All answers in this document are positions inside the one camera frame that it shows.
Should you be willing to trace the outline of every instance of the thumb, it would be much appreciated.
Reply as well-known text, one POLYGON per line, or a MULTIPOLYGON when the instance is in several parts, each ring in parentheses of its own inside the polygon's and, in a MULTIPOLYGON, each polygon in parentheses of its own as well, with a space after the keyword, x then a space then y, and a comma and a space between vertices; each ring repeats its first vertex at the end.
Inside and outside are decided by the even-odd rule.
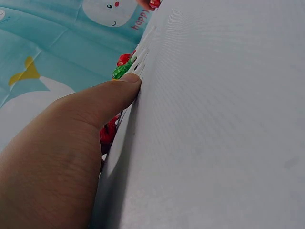
POLYGON ((50 109, 61 118, 76 119, 98 129, 129 107, 141 86, 140 78, 127 74, 118 81, 108 81, 68 95, 54 102, 50 109))

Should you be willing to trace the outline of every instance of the green bead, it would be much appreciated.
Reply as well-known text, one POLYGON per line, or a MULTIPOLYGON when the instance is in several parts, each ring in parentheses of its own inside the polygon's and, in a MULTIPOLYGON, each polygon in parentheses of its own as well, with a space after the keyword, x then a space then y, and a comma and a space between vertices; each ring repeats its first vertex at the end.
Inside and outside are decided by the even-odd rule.
POLYGON ((131 62, 130 58, 126 64, 116 67, 116 69, 112 73, 112 78, 115 80, 119 80, 130 69, 133 62, 131 62))

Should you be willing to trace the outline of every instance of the cartoon snowman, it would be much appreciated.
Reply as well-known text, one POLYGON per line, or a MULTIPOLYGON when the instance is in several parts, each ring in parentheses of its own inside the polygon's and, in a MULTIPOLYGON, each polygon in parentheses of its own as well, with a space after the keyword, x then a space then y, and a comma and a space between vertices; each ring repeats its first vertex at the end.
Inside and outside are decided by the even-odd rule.
POLYGON ((0 108, 0 152, 19 131, 53 101, 74 93, 73 89, 64 84, 40 76, 31 57, 28 57, 24 64, 26 70, 11 77, 9 85, 21 80, 37 79, 49 90, 21 94, 10 99, 0 108))
POLYGON ((84 0, 82 4, 88 18, 109 27, 124 25, 136 7, 135 0, 84 0))

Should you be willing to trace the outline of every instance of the skin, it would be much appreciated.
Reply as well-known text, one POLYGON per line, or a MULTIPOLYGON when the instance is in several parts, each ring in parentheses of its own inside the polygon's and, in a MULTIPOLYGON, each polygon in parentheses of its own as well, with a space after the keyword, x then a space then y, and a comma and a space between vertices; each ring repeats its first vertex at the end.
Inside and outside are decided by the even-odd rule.
POLYGON ((155 8, 149 6, 150 0, 137 0, 137 2, 146 10, 155 11, 155 8))
POLYGON ((52 103, 0 153, 2 229, 85 229, 101 167, 99 131, 127 108, 129 74, 52 103))

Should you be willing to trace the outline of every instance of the red bead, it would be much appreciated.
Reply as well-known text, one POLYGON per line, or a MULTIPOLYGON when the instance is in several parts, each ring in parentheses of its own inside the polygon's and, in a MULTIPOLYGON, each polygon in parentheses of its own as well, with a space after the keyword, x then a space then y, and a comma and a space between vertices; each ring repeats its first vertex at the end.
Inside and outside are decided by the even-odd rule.
POLYGON ((116 122, 119 120, 120 115, 115 116, 109 123, 107 123, 100 131, 100 142, 102 144, 111 144, 116 134, 116 122))
POLYGON ((130 59, 130 54, 124 54, 120 56, 117 66, 126 64, 129 61, 129 59, 130 59))
POLYGON ((152 8, 158 8, 160 4, 161 4, 160 0, 151 0, 149 2, 150 7, 152 8))

